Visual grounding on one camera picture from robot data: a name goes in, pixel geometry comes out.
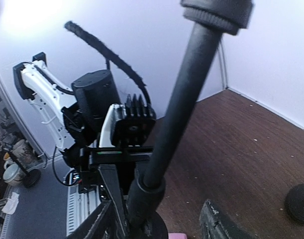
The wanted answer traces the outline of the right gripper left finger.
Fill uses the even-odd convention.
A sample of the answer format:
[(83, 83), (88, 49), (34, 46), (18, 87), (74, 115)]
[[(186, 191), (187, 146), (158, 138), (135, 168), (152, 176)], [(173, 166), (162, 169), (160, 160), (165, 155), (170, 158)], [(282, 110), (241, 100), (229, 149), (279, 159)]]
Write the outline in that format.
[(102, 202), (66, 239), (102, 239), (113, 220), (111, 200)]

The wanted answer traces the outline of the black microphone stand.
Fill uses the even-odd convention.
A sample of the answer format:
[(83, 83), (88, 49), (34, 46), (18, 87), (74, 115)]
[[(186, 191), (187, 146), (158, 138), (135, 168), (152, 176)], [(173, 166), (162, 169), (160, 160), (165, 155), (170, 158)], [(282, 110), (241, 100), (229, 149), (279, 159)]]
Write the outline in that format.
[(295, 185), (287, 193), (284, 206), (292, 220), (304, 224), (304, 184)]
[[(151, 157), (147, 165), (138, 163), (128, 196), (124, 197), (129, 239), (168, 237), (165, 223), (156, 212), (165, 193), (164, 174), (190, 120), (222, 35), (236, 35), (247, 27), (253, 2), (183, 0), (181, 6), (184, 17), (194, 26)], [(114, 208), (113, 212), (114, 220), (106, 231), (110, 239), (118, 239)]]

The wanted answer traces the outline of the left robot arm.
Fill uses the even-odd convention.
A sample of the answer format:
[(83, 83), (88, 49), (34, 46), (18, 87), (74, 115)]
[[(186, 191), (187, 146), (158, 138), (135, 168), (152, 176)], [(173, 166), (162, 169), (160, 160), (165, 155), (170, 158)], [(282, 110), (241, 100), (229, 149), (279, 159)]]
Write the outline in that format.
[(156, 116), (146, 96), (120, 98), (109, 68), (87, 73), (71, 86), (47, 67), (44, 53), (13, 68), (23, 100), (41, 114), (81, 192), (97, 188), (100, 204), (69, 234), (71, 239), (165, 239), (156, 212), (162, 189), (143, 185), (153, 148), (145, 146)]

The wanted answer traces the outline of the pink microphone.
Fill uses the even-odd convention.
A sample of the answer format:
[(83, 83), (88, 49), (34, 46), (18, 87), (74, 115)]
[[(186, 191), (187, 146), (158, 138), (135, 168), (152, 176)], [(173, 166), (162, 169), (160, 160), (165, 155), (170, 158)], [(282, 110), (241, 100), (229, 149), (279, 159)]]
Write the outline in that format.
[(168, 233), (168, 239), (187, 239), (185, 233)]

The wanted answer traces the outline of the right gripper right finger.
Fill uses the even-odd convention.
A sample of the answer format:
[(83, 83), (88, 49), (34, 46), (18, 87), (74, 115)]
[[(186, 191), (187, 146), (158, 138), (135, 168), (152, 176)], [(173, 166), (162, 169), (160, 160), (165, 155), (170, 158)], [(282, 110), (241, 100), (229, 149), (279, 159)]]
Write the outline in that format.
[(203, 239), (253, 239), (210, 199), (202, 206), (199, 223)]

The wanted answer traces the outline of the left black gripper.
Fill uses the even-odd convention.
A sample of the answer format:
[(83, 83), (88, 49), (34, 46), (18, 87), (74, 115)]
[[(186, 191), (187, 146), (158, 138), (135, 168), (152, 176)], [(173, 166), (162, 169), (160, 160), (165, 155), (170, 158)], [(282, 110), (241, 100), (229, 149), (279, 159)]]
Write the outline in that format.
[(136, 163), (149, 161), (152, 152), (153, 146), (83, 147), (79, 151), (78, 192), (80, 194), (91, 192), (96, 185), (105, 185), (114, 206), (119, 239), (129, 238), (122, 192), (127, 194), (129, 191), (130, 184), (134, 180)]

